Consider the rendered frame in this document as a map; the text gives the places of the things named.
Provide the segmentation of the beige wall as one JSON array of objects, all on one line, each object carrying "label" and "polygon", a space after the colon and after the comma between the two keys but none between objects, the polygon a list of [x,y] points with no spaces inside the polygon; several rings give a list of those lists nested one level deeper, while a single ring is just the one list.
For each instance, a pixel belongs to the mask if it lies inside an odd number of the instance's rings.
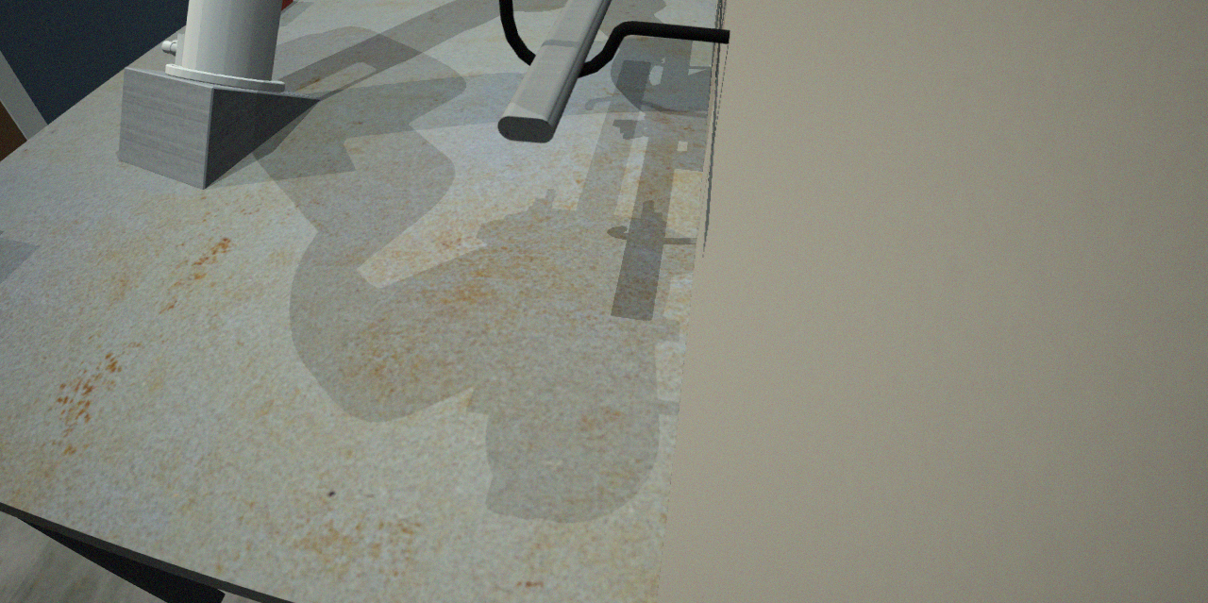
[{"label": "beige wall", "polygon": [[1208,603],[1208,0],[716,0],[656,603]]}]

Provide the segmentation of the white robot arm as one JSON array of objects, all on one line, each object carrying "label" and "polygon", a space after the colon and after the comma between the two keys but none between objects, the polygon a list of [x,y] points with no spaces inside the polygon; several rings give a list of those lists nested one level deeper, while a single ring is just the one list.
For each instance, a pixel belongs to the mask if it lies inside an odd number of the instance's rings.
[{"label": "white robot arm", "polygon": [[188,0],[187,24],[162,44],[165,75],[242,89],[284,92],[272,79],[283,0]]}]

